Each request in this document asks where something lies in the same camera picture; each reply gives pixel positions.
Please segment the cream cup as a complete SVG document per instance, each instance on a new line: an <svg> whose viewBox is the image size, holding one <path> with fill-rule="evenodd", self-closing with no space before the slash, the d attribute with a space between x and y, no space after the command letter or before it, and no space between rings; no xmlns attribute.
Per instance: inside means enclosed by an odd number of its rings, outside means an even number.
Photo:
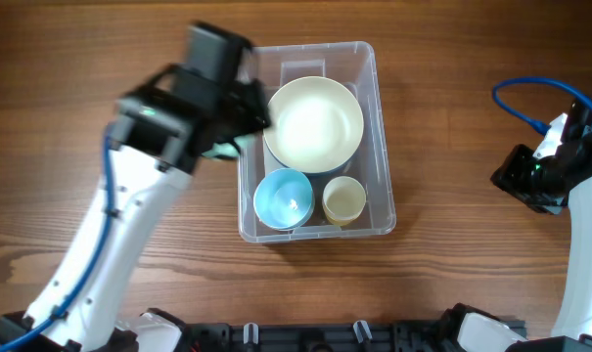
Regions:
<svg viewBox="0 0 592 352"><path fill-rule="evenodd" d="M332 179L324 188L322 205L325 214L350 217L362 213L367 196L359 181L348 176Z"/></svg>

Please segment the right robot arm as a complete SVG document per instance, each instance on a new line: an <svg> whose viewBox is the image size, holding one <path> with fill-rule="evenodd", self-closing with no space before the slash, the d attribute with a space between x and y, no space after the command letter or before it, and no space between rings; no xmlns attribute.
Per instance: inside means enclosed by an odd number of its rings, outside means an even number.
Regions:
<svg viewBox="0 0 592 352"><path fill-rule="evenodd" d="M571 239L566 288L549 337L529 340L503 321L457 305L448 333L462 351L592 351L592 111L574 101L536 149L519 144L491 176L538 213L567 209Z"/></svg>

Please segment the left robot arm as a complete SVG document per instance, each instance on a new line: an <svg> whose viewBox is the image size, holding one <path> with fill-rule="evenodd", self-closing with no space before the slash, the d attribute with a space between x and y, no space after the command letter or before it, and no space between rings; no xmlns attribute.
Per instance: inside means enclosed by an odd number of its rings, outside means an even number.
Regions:
<svg viewBox="0 0 592 352"><path fill-rule="evenodd" d="M162 215L204 159L234 160L270 124L245 36L190 28L187 56L116 103L102 174L50 282L22 312L0 318L0 351L182 351L185 326L158 310L122 320L122 298Z"/></svg>

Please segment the blue plate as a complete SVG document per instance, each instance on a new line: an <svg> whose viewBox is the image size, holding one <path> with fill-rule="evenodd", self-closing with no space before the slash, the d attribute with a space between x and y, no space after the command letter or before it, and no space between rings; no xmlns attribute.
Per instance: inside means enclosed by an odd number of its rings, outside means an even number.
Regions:
<svg viewBox="0 0 592 352"><path fill-rule="evenodd" d="M278 160L278 158L270 152L267 144L265 142L262 143L262 151L263 151L263 166L264 166L264 175L267 176L271 172L286 168L286 165ZM306 172L307 176L326 176L331 174L348 174L355 172L360 167L360 159L358 152L356 152L348 161L344 164L336 167L334 169L323 171L323 172Z"/></svg>

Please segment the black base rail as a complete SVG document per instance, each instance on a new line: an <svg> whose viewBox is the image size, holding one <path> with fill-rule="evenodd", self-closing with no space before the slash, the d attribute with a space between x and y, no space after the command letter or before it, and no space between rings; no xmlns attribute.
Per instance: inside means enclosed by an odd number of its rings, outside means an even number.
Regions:
<svg viewBox="0 0 592 352"><path fill-rule="evenodd" d="M341 325L243 326L191 324L178 351L459 351L454 333L439 321Z"/></svg>

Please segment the cream plate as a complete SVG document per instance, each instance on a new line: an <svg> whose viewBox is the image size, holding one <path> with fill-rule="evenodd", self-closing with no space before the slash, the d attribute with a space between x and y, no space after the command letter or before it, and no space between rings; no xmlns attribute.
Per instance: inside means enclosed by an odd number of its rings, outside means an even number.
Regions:
<svg viewBox="0 0 592 352"><path fill-rule="evenodd" d="M263 132L270 152L297 171L339 167L357 151L364 134L363 111L341 83L306 76L281 87L268 103L271 126Z"/></svg>

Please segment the light blue bowl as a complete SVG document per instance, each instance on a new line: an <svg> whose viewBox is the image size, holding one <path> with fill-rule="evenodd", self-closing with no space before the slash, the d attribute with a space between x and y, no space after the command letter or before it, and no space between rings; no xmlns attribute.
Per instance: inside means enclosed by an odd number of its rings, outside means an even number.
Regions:
<svg viewBox="0 0 592 352"><path fill-rule="evenodd" d="M254 212L267 227L287 231L304 225L315 206L309 179L291 168L276 169L266 175L253 195Z"/></svg>

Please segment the yellow cup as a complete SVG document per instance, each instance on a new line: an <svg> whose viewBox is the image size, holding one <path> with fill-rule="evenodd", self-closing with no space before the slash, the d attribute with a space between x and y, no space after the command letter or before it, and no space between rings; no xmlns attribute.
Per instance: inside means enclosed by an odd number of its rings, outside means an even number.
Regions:
<svg viewBox="0 0 592 352"><path fill-rule="evenodd" d="M350 217L339 217L336 215L333 215L331 213L326 213L326 219L333 225L335 226L347 226L348 224L356 221L360 216L360 213L355 214L354 216L350 216Z"/></svg>

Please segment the green bowl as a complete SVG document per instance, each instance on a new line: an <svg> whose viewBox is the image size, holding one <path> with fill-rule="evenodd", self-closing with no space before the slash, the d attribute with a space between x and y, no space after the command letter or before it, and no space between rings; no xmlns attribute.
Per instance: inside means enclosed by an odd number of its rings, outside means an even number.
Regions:
<svg viewBox="0 0 592 352"><path fill-rule="evenodd" d="M219 160L237 160L244 148L254 141L253 135L236 137L229 142L214 144L213 147L203 153L203 157Z"/></svg>

